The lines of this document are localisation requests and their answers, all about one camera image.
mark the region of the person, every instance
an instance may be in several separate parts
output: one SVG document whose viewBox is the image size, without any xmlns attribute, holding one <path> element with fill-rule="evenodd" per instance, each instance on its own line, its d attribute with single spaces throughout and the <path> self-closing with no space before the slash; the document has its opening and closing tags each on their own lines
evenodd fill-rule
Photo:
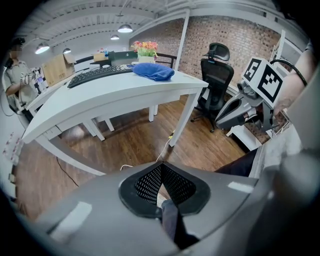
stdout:
<svg viewBox="0 0 320 256">
<path fill-rule="evenodd" d="M 33 90 L 30 82 L 31 75 L 27 64 L 20 60 L 22 52 L 21 38 L 12 41 L 9 50 L 9 60 L 3 73 L 3 89 L 7 95 L 9 105 L 17 112 L 33 101 L 37 93 Z"/>
<path fill-rule="evenodd" d="M 309 42 L 295 67 L 308 83 L 316 70 L 316 66 L 317 60 L 314 48 L 312 43 Z M 282 86 L 279 100 L 274 108 L 275 115 L 281 110 L 290 107 L 305 87 L 294 70 L 283 79 Z M 298 154 L 302 149 L 299 135 L 295 127 L 291 125 L 275 138 L 270 139 L 259 148 L 250 151 L 241 158 L 221 167 L 216 172 L 258 179 L 264 168 L 279 165 L 284 157 Z"/>
</svg>

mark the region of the ceiling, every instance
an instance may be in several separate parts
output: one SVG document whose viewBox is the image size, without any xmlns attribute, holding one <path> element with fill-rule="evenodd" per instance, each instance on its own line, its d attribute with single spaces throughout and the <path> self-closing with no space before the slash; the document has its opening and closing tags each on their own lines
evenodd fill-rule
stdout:
<svg viewBox="0 0 320 256">
<path fill-rule="evenodd" d="M 47 0 L 28 17 L 16 36 L 25 38 L 24 46 L 46 40 L 55 47 L 91 34 L 116 34 L 122 24 L 136 31 L 159 17 L 207 4 L 249 6 L 261 15 L 264 10 L 277 13 L 271 0 Z"/>
</svg>

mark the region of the mesh backrest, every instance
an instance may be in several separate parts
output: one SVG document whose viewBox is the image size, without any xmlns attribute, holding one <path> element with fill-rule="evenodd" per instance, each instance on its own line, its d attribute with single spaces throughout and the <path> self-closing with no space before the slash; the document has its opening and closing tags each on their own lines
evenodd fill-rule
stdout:
<svg viewBox="0 0 320 256">
<path fill-rule="evenodd" d="M 161 187 L 161 166 L 147 173 L 135 183 L 136 193 L 148 203 L 157 205 L 157 196 Z"/>
<path fill-rule="evenodd" d="M 234 76 L 234 69 L 226 63 L 208 61 L 207 58 L 201 60 L 202 80 L 209 84 L 212 91 L 211 104 L 214 105 L 222 100 L 228 85 Z"/>
<path fill-rule="evenodd" d="M 181 216 L 197 214 L 210 198 L 210 188 L 201 179 L 180 168 L 158 161 L 123 180 L 119 197 L 135 215 L 161 218 L 157 197 L 164 185 Z"/>
<path fill-rule="evenodd" d="M 176 205 L 183 203 L 196 192 L 196 186 L 190 180 L 167 166 L 163 168 L 161 166 L 136 181 L 134 186 L 139 197 L 157 205 L 157 196 L 162 183 Z"/>
<path fill-rule="evenodd" d="M 167 166 L 163 167 L 161 177 L 163 185 L 175 205 L 183 203 L 196 192 L 195 184 Z"/>
</svg>

